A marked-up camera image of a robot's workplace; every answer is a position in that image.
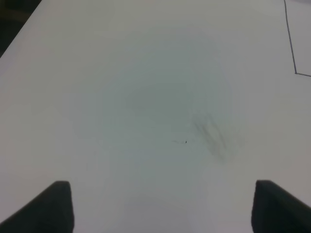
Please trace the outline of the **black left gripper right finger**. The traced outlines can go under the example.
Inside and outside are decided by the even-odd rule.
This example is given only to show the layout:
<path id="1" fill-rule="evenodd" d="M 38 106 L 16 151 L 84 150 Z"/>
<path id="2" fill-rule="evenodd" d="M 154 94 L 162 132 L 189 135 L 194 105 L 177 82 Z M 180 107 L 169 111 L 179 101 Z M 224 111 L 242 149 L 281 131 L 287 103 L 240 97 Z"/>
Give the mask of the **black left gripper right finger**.
<path id="1" fill-rule="evenodd" d="M 257 180 L 251 226 L 254 233 L 309 233 L 311 208 L 269 180 Z"/>

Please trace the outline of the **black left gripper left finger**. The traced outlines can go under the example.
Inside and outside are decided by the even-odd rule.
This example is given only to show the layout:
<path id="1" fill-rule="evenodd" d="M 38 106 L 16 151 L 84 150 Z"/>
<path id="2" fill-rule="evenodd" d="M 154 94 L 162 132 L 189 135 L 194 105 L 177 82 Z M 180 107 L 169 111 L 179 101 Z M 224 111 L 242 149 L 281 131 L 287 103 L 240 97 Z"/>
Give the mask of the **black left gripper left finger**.
<path id="1" fill-rule="evenodd" d="M 56 181 L 0 223 L 2 233 L 72 233 L 74 210 L 68 181 Z"/>

